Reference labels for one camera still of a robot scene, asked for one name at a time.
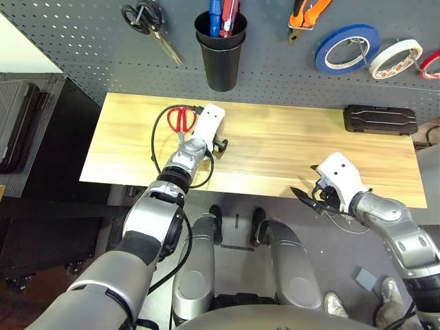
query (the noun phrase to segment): pegboard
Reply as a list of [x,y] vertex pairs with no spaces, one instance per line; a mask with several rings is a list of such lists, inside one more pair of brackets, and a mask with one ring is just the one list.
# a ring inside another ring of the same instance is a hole
[[418,40],[423,60],[440,48],[437,0],[334,0],[315,29],[294,45],[287,44],[292,0],[242,0],[247,36],[236,87],[225,93],[208,87],[195,38],[194,20],[209,1],[157,2],[165,20],[163,35],[180,55],[180,66],[152,36],[124,22],[121,6],[135,6],[136,0],[0,0],[0,10],[98,104],[114,91],[303,107],[409,107],[420,124],[440,116],[439,82],[419,77],[414,65],[386,80],[373,79],[367,67],[330,76],[314,65],[319,43],[354,23],[379,30],[380,50],[397,39]]

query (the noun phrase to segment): white tape roll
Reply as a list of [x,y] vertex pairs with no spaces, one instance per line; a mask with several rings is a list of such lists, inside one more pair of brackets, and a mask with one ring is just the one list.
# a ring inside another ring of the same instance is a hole
[[[371,62],[369,67],[371,75],[374,79],[387,79],[409,68],[414,63],[413,57],[410,53],[412,50],[414,51],[415,59],[419,59],[421,53],[423,53],[423,48],[414,39],[403,40],[386,48]],[[405,51],[408,51],[407,57],[398,62],[398,64],[379,70],[380,67],[390,58]]]

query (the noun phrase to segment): orange pliers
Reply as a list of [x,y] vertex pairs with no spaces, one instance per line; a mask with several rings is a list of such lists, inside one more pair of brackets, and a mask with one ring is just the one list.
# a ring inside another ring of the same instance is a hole
[[332,0],[318,0],[314,6],[304,12],[307,0],[294,0],[294,11],[289,19],[289,28],[291,28],[290,45],[295,42],[303,30],[312,30],[315,27],[316,20],[331,2]]

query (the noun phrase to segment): hanging scissors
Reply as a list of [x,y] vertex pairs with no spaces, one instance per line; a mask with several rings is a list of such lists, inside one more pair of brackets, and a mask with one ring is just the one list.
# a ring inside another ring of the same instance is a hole
[[130,28],[143,34],[152,34],[164,52],[178,65],[181,65],[182,60],[160,32],[162,11],[156,2],[152,0],[139,1],[136,9],[130,5],[124,5],[121,13]]

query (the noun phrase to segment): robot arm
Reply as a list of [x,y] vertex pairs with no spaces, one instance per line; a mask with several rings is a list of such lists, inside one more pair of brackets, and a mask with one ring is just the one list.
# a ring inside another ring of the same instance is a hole
[[308,203],[303,195],[300,199],[318,211],[328,210],[325,206],[333,204],[336,212],[353,215],[380,235],[414,300],[423,327],[440,329],[440,253],[430,236],[414,223],[409,209],[399,201],[368,191],[357,168],[341,153],[328,156],[316,171],[321,178],[313,194],[321,189],[324,202],[316,202],[314,196]]
[[225,115],[208,104],[195,134],[173,153],[130,210],[116,249],[96,259],[28,329],[132,329],[158,261],[172,254],[186,193]]

